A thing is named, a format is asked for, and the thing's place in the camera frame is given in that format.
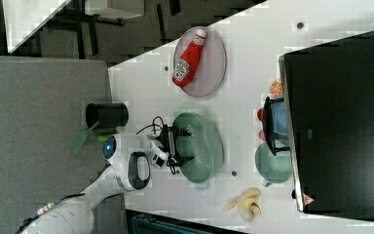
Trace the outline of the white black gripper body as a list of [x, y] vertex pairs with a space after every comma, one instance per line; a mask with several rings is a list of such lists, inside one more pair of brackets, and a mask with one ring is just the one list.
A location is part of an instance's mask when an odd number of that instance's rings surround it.
[[175, 156], [175, 140], [174, 133], [167, 125], [163, 125], [158, 136], [153, 136], [151, 139], [151, 162], [156, 169], [161, 169], [163, 166], [171, 166]]

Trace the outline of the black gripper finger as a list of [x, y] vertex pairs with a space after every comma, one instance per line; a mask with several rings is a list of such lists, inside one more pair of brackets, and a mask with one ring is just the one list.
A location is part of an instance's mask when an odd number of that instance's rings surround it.
[[183, 129], [180, 129], [180, 128], [176, 128], [174, 130], [174, 133], [178, 136], [178, 137], [190, 137], [192, 134], [189, 133], [188, 131], [186, 130], [183, 130]]
[[193, 157], [174, 157], [173, 164], [176, 167], [182, 167], [183, 165], [187, 164], [191, 160], [193, 160]]

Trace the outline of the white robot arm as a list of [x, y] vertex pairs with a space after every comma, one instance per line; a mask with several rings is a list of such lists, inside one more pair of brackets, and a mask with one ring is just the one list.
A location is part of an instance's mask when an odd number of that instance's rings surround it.
[[141, 177], [171, 162], [176, 167], [185, 162], [176, 151], [176, 139], [189, 132], [164, 125], [156, 135], [114, 134], [103, 144], [108, 167], [81, 192], [65, 196], [23, 221], [16, 234], [90, 234], [94, 229], [94, 208], [103, 200], [144, 189], [151, 179]]

